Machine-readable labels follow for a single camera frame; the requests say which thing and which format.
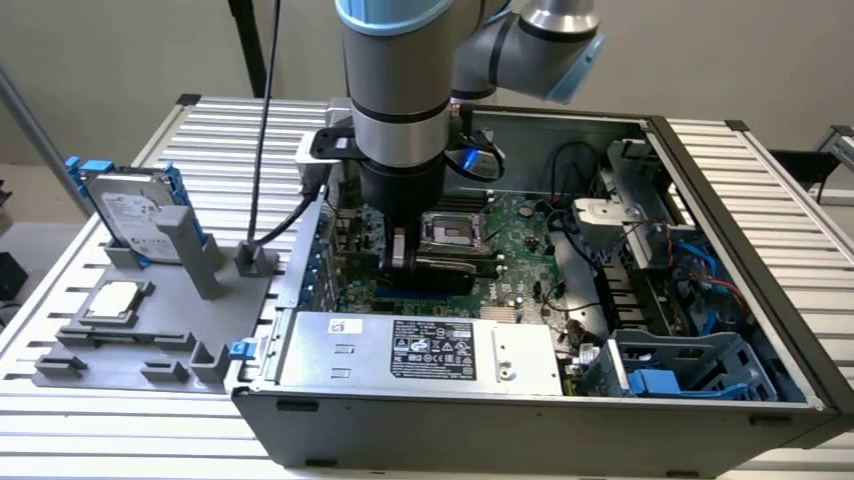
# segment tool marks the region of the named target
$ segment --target warning label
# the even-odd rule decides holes
[[[476,380],[471,324],[395,320],[391,374],[398,378]]]

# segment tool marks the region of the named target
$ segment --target sticker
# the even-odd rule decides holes
[[[157,204],[140,195],[121,193],[104,193],[101,200],[131,250],[156,262],[179,262],[172,241],[157,230]]]
[[[391,374],[398,378],[476,380],[471,323],[395,320]]]
[[[362,333],[360,318],[330,318],[330,333],[347,333],[358,335]]]

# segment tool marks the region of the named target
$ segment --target white wall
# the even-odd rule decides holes
[[[256,0],[264,42],[271,3]],[[340,95],[332,1],[284,4],[276,93]],[[854,1],[598,5],[610,40],[571,108],[738,118],[781,148],[854,123]],[[251,95],[226,0],[0,0],[0,62],[67,155],[127,162],[180,93]],[[499,101],[536,104],[508,92]],[[3,109],[0,145],[0,161],[39,161]]]

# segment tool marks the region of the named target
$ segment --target robotic arm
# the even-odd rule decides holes
[[[383,267],[412,269],[439,201],[451,103],[508,88],[568,103],[603,36],[592,0],[336,0],[366,202],[386,215]]]

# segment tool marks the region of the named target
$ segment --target slotted aluminum surface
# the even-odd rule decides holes
[[[145,165],[175,162],[206,230],[224,245],[244,235],[259,112],[259,101],[240,99],[203,98],[195,107],[176,107],[137,158]],[[274,102],[262,233],[296,204],[294,154],[306,132],[323,126],[323,118],[322,103]],[[0,477],[334,478],[335,472],[286,470],[268,460],[227,396],[32,385],[33,361],[48,352],[56,329],[67,324],[108,264],[99,246],[105,240],[105,230],[96,219],[89,220],[0,336]],[[280,270],[287,268],[292,241],[294,231],[274,244],[283,254]],[[272,320],[272,297],[280,287],[279,275],[262,323]],[[851,453],[854,434],[846,434],[817,450],[767,452],[722,478],[849,479]],[[368,472],[340,473],[344,476],[378,477]],[[386,478],[471,475],[390,472]]]
[[[747,132],[670,120],[803,320],[854,386],[854,249]],[[685,205],[671,189],[677,205]]]

